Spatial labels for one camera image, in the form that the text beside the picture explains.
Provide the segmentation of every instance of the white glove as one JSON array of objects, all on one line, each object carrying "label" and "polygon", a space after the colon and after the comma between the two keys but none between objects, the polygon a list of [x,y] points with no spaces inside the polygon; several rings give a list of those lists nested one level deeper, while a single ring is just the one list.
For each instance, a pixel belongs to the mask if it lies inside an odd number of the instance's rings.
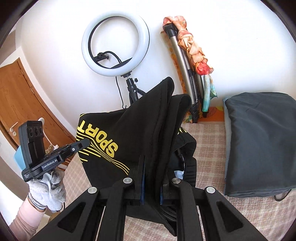
[{"label": "white glove", "polygon": [[50,173],[43,174],[43,179],[28,182],[30,192],[28,198],[39,209],[46,206],[52,211],[62,209],[66,201],[66,189],[63,184],[64,172],[54,168]]}]

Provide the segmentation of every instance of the stack of folded clothes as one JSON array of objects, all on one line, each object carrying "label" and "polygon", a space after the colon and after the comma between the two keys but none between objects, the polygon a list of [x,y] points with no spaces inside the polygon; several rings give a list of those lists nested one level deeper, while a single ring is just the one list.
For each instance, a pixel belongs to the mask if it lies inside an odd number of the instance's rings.
[{"label": "stack of folded clothes", "polygon": [[287,94],[225,98],[224,194],[270,196],[296,188],[296,101]]}]

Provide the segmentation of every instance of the plaid tablecloth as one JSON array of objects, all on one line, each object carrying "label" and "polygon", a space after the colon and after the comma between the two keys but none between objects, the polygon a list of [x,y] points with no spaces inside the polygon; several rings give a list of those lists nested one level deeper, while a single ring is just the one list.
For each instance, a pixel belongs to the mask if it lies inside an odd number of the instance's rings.
[{"label": "plaid tablecloth", "polygon": [[[197,141],[194,157],[197,160],[196,187],[214,186],[223,193],[225,170],[224,122],[183,125]],[[91,187],[78,154],[65,171],[66,206]],[[269,241],[280,241],[296,217],[296,190],[281,202],[273,197],[226,197]],[[162,224],[126,217],[124,240],[173,241]]]}]

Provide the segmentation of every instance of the ring light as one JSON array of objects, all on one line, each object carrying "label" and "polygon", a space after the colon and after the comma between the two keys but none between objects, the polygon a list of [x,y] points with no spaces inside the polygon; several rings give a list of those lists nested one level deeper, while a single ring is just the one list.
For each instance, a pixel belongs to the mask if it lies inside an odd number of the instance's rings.
[{"label": "ring light", "polygon": [[[139,34],[139,44],[138,48],[135,52],[135,55],[127,61],[122,66],[119,67],[112,67],[107,68],[102,65],[100,65],[97,61],[95,61],[91,49],[90,49],[90,43],[91,43],[91,37],[96,30],[96,28],[105,20],[113,17],[124,17],[130,20],[137,28],[138,34]],[[86,27],[86,30],[83,34],[82,43],[81,43],[81,49],[82,49],[82,55],[87,63],[87,65],[96,73],[103,75],[103,76],[121,76],[124,75],[130,71],[132,71],[134,68],[136,68],[139,63],[143,60],[145,57],[148,47],[149,47],[149,30],[144,22],[144,20],[138,16],[127,12],[108,12],[102,15],[97,16],[95,19],[93,19],[89,25]]]}]

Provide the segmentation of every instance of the brown door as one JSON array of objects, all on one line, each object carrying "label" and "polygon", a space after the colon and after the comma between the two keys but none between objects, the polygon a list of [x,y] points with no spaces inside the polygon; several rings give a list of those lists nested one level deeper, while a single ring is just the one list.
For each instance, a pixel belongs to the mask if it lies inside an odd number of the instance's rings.
[{"label": "brown door", "polygon": [[[21,68],[23,67],[19,59],[0,68],[0,125],[8,141],[17,148],[20,144],[18,127],[28,120],[43,117],[44,132],[53,145],[58,144],[61,147],[74,142],[74,137],[61,123],[57,123],[56,117],[45,106],[35,89],[32,89],[28,76]],[[13,127],[13,134],[10,128],[15,123],[17,124]],[[44,138],[45,148],[49,145],[48,140]]]}]

